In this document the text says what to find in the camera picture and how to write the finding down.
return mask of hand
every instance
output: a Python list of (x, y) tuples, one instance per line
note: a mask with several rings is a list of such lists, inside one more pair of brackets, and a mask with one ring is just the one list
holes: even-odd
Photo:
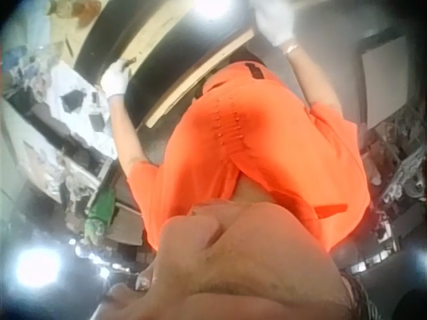
[(251, 0), (260, 32), (278, 47), (294, 37), (294, 10), (285, 0)]
[(101, 87), (107, 99), (114, 95), (124, 95), (129, 83), (129, 71), (125, 67), (126, 60), (119, 59), (109, 66), (101, 78)]

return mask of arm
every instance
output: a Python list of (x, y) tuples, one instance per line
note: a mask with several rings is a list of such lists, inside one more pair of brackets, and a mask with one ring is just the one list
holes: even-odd
[(288, 57), (296, 79), (307, 102), (330, 106), (342, 116), (342, 107), (334, 88), (323, 71), (294, 40), (286, 41), (280, 49)]
[(322, 70), (294, 40), (294, 11), (284, 0), (252, 0), (258, 29), (288, 57), (302, 92), (311, 105), (323, 103), (342, 115), (341, 104)]
[(140, 161), (149, 161), (144, 155), (138, 136), (133, 128), (131, 119), (127, 114), (123, 95), (109, 98), (111, 108), (111, 126), (113, 127), (113, 138), (117, 147), (119, 162), (126, 177), (132, 166)]
[(129, 177), (135, 163), (148, 161), (126, 111), (123, 98), (128, 83), (129, 73), (125, 70), (123, 59), (113, 63), (101, 78), (101, 86), (111, 109), (111, 125), (119, 162), (126, 177)]

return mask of green object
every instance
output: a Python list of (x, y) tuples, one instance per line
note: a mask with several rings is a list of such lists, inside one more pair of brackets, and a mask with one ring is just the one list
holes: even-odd
[(114, 191), (110, 188), (99, 193), (96, 202), (89, 210), (85, 221), (85, 239), (95, 246), (103, 242), (105, 230), (114, 212), (114, 203)]

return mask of orange jumpsuit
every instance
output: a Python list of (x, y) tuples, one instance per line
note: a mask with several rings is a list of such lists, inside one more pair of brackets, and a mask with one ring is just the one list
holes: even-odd
[(290, 210), (326, 250), (345, 238), (369, 204), (356, 125), (321, 103), (304, 107), (258, 63), (212, 76), (175, 128), (159, 167), (136, 163), (128, 183), (150, 245), (191, 206), (230, 199), (240, 173)]

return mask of orange shirt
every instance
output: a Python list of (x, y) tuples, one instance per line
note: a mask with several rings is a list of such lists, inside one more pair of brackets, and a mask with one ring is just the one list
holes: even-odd
[(264, 79), (244, 62), (221, 70), (175, 128), (163, 165), (132, 167), (128, 183), (154, 249), (170, 217), (230, 199), (240, 173), (328, 251), (362, 219), (370, 196), (356, 125), (320, 103), (306, 109), (271, 71), (251, 64)]

